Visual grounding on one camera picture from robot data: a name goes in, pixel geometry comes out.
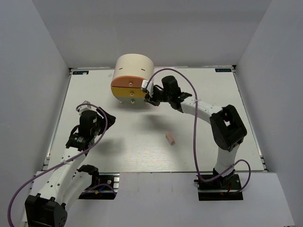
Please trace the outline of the yellow drawer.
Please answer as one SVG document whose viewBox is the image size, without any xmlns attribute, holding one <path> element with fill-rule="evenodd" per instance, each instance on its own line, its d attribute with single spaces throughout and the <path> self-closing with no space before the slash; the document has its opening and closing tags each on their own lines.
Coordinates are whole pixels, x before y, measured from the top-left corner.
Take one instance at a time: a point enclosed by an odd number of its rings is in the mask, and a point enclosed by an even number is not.
<svg viewBox="0 0 303 227">
<path fill-rule="evenodd" d="M 114 97 L 126 97 L 126 98 L 144 98 L 145 93 L 140 88 L 135 87 L 111 87 Z"/>
</svg>

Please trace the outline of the orange drawer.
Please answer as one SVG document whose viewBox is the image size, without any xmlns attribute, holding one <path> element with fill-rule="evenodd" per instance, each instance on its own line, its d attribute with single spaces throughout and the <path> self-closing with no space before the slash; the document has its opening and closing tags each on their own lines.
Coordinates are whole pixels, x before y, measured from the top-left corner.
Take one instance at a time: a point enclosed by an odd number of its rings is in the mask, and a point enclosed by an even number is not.
<svg viewBox="0 0 303 227">
<path fill-rule="evenodd" d="M 134 87 L 140 88 L 144 78 L 138 76 L 119 76 L 113 78 L 112 87 Z"/>
</svg>

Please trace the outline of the pink eraser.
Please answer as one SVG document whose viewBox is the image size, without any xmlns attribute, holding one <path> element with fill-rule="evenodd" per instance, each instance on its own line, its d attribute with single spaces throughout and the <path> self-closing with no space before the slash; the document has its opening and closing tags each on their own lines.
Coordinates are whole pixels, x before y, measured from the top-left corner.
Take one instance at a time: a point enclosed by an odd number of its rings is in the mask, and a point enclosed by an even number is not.
<svg viewBox="0 0 303 227">
<path fill-rule="evenodd" d="M 165 138 L 171 146 L 175 144 L 175 139 L 169 131 L 165 133 Z"/>
</svg>

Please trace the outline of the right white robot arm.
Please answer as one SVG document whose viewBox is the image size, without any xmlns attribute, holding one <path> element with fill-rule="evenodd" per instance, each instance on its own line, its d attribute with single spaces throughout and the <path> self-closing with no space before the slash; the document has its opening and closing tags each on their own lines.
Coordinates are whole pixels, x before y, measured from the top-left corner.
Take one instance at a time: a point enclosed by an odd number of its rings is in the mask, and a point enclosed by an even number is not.
<svg viewBox="0 0 303 227">
<path fill-rule="evenodd" d="M 236 154 L 247 135 L 247 129 L 233 105 L 225 107 L 215 106 L 203 102 L 197 95 L 182 92 L 174 76 L 162 79 L 162 87 L 154 85 L 151 80 L 144 80 L 141 85 L 145 93 L 145 102 L 153 106 L 169 103 L 170 106 L 184 114 L 194 116 L 194 120 L 201 119 L 211 125 L 213 138 L 218 146 L 218 155 L 213 177 L 205 179 L 198 175 L 204 183 L 214 181 L 218 188 L 226 188 L 231 183 L 231 175 L 236 165 Z"/>
</svg>

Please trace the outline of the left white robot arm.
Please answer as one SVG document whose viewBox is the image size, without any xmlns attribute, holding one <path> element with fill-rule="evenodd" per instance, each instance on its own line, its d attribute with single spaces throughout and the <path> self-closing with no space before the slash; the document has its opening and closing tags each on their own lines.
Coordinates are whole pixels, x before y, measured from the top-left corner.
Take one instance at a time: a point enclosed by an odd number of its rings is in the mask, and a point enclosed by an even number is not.
<svg viewBox="0 0 303 227">
<path fill-rule="evenodd" d="M 36 195 L 25 201 L 27 224 L 30 227 L 63 227 L 68 209 L 86 189 L 99 186 L 98 168 L 84 165 L 89 150 L 96 145 L 95 138 L 103 136 L 116 118 L 102 108 L 77 108 L 80 119 L 70 132 L 60 165 L 51 171 L 50 178 Z"/>
</svg>

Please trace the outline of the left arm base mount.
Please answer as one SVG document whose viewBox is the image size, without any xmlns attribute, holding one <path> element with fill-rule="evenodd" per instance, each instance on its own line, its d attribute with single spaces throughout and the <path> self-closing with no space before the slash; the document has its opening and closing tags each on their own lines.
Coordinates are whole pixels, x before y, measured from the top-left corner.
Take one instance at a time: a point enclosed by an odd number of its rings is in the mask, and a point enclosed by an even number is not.
<svg viewBox="0 0 303 227">
<path fill-rule="evenodd" d="M 119 187 L 119 173 L 99 173 L 95 183 L 85 190 L 80 200 L 114 200 Z"/>
</svg>

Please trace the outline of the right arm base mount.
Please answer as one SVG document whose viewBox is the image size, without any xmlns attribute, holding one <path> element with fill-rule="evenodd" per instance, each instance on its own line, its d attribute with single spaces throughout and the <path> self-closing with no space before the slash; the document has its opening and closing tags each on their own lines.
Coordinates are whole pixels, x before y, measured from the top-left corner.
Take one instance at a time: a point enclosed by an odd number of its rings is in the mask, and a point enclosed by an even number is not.
<svg viewBox="0 0 303 227">
<path fill-rule="evenodd" d="M 242 188 L 238 174 L 233 174 L 223 179 L 218 178 L 211 182 L 202 182 L 195 179 L 199 201 L 242 201 Z"/>
</svg>

